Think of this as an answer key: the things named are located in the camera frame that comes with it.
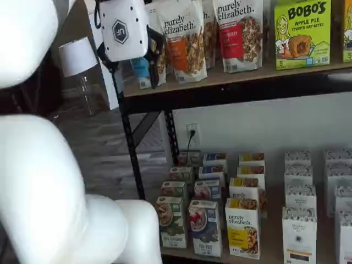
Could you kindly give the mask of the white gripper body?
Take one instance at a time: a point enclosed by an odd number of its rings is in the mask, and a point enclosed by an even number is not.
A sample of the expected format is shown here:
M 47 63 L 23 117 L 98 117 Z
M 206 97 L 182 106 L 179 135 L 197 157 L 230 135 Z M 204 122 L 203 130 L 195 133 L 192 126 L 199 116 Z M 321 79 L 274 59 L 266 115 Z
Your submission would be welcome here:
M 99 3 L 102 37 L 112 62 L 143 57 L 148 49 L 148 15 L 141 0 Z

